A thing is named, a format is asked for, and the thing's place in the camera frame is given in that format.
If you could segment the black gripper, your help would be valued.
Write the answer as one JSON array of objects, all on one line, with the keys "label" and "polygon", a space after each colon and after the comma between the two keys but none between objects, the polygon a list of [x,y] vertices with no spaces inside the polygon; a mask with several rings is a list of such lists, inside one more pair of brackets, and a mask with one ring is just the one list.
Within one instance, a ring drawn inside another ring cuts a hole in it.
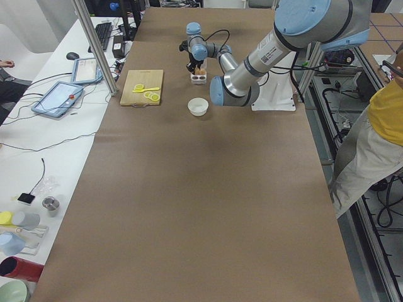
[{"label": "black gripper", "polygon": [[188,52],[188,56],[189,56],[189,60],[190,60],[190,62],[186,65],[188,72],[192,73],[193,67],[196,67],[195,70],[197,70],[197,69],[202,70],[202,64],[200,64],[199,60],[194,58],[194,56],[191,52]]}]

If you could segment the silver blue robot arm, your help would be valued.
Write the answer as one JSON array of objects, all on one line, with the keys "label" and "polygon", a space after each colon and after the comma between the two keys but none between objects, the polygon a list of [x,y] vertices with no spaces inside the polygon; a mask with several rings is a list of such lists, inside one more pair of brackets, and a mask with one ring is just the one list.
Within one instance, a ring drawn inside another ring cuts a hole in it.
[{"label": "silver blue robot arm", "polygon": [[258,99],[258,80],[290,52],[311,42],[319,42],[323,51],[364,44],[369,37],[371,10],[371,1],[279,1],[273,29],[240,64],[226,44],[208,43],[196,22],[187,24],[187,39],[179,50],[189,54],[189,72],[208,57],[217,59],[224,74],[210,83],[213,104],[247,106]]}]

